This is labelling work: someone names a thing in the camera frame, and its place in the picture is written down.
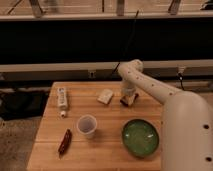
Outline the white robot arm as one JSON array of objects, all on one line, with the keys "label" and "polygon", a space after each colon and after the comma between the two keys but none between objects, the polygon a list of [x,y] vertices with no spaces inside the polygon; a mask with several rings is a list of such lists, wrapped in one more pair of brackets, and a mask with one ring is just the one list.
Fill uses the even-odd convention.
[{"label": "white robot arm", "polygon": [[199,94],[143,74],[135,59],[118,67],[121,92],[140,88],[163,105],[161,171],[213,171],[213,107]]}]

